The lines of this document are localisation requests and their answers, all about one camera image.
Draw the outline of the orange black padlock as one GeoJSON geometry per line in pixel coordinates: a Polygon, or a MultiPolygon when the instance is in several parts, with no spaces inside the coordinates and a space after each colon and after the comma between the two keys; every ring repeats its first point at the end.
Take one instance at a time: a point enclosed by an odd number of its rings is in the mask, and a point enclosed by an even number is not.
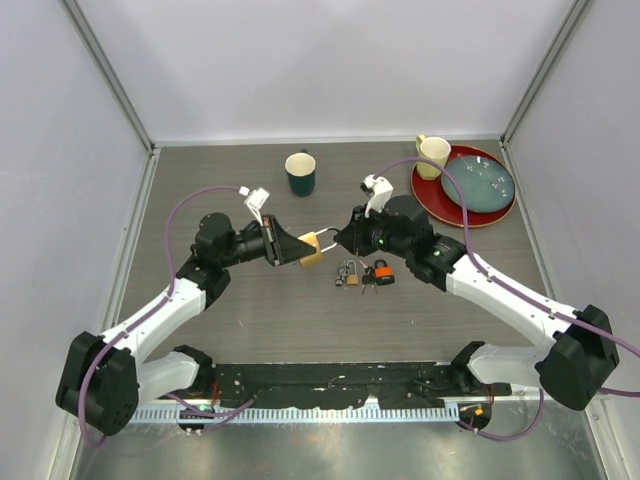
{"type": "Polygon", "coordinates": [[[374,276],[378,286],[387,286],[395,283],[394,272],[384,259],[374,261],[374,276]]]}

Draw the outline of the black-headed keys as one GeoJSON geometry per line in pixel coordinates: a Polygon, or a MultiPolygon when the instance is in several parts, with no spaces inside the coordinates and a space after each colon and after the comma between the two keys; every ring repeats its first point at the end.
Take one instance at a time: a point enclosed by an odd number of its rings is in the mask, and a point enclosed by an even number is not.
{"type": "Polygon", "coordinates": [[[363,267],[363,275],[361,277],[361,283],[363,285],[361,294],[365,293],[367,287],[370,287],[375,294],[377,294],[377,284],[375,269],[373,266],[366,264],[364,261],[359,261],[363,267]]]}

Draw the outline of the large brass padlock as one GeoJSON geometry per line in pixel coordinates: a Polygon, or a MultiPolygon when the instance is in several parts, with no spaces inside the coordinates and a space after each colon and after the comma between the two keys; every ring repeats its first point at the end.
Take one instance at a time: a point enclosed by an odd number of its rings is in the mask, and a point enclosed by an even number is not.
{"type": "Polygon", "coordinates": [[[338,229],[333,226],[325,227],[319,231],[310,231],[304,235],[298,237],[299,240],[305,242],[313,248],[313,252],[311,255],[307,255],[297,261],[297,264],[302,268],[309,268],[313,265],[320,263],[324,254],[329,250],[335,248],[337,246],[336,242],[333,242],[330,245],[323,247],[319,241],[319,237],[328,232],[337,232],[338,229]]]}

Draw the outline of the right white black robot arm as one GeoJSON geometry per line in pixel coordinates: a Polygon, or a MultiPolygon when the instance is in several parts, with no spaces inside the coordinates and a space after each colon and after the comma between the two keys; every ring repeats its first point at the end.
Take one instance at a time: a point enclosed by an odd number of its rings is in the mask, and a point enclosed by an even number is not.
{"type": "Polygon", "coordinates": [[[377,251],[400,257],[418,280],[480,306],[530,341],[528,347],[468,344],[451,371],[462,394],[489,384],[516,384],[540,388],[581,411],[619,364],[604,311],[561,304],[502,274],[467,245],[436,233],[412,196],[393,197],[379,210],[355,207],[334,240],[359,257],[377,251]]]}

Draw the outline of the keys with panda keychain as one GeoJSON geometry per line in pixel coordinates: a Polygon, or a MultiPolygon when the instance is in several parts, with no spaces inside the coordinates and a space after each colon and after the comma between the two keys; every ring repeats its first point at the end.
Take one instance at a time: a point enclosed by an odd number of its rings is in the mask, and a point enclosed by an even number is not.
{"type": "Polygon", "coordinates": [[[336,277],[334,281],[334,285],[336,287],[343,287],[346,283],[346,278],[348,276],[348,266],[346,261],[342,261],[339,264],[339,267],[336,272],[336,277]]]}

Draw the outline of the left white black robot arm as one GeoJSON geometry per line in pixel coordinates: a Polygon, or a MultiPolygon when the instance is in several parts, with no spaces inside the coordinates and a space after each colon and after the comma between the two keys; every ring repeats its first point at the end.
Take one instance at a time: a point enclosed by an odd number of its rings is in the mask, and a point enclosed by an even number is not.
{"type": "Polygon", "coordinates": [[[230,267],[256,259],[281,266],[318,251],[308,238],[288,233],[272,215],[240,231],[223,213],[203,217],[188,260],[163,292],[121,324],[97,335],[83,332],[71,342],[56,405],[112,436],[139,406],[168,393],[205,397],[215,374],[210,356],[188,346],[156,361],[150,354],[222,295],[231,281],[230,267]]]}

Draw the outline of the small brass long-shackle padlock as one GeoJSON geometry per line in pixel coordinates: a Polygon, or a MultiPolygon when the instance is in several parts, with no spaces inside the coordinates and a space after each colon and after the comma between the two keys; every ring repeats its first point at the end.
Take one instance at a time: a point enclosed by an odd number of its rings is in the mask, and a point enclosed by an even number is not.
{"type": "Polygon", "coordinates": [[[346,261],[346,285],[358,286],[360,283],[360,277],[357,271],[357,264],[354,260],[346,261]]]}

